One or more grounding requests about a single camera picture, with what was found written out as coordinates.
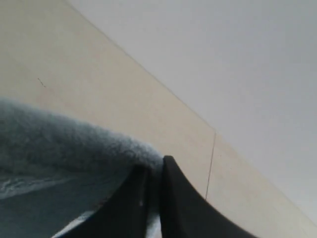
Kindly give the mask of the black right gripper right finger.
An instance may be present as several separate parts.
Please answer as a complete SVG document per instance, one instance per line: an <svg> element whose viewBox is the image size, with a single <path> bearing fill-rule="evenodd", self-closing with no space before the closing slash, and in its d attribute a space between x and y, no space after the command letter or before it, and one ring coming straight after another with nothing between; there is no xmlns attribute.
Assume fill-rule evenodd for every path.
<svg viewBox="0 0 317 238"><path fill-rule="evenodd" d="M172 156L163 158L160 224L164 238L253 238L212 207Z"/></svg>

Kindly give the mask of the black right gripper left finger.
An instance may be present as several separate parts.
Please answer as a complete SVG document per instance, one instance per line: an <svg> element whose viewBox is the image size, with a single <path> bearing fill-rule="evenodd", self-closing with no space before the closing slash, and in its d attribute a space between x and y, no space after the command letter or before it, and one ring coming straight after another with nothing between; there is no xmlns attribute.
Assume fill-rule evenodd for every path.
<svg viewBox="0 0 317 238"><path fill-rule="evenodd" d="M95 213L56 238L144 238L149 211L150 170L135 166L112 197Z"/></svg>

